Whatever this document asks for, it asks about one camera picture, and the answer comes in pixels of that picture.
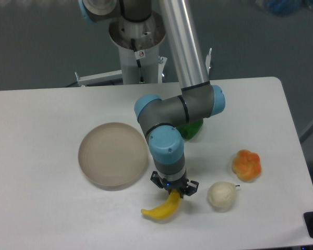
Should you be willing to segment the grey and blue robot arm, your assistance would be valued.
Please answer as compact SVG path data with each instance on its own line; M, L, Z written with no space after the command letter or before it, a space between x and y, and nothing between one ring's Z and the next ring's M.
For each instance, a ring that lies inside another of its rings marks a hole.
M109 34L117 46L124 84L155 83L161 80L159 46L168 39L181 94L161 99L155 94L139 98L134 106L154 160L151 181L180 196L196 193L198 182L186 176L181 126L221 113L225 97L211 85L209 67L202 59L188 1L79 1L83 17L92 22L110 20Z

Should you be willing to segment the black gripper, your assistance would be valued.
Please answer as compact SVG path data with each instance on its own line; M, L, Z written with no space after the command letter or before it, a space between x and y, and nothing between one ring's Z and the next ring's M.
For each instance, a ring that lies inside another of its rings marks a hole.
M160 189L165 189L168 193L177 190L180 197L192 196L198 191L199 182L189 181L187 174L184 173L179 179L171 181L167 178L161 178L157 171L153 171L150 180Z

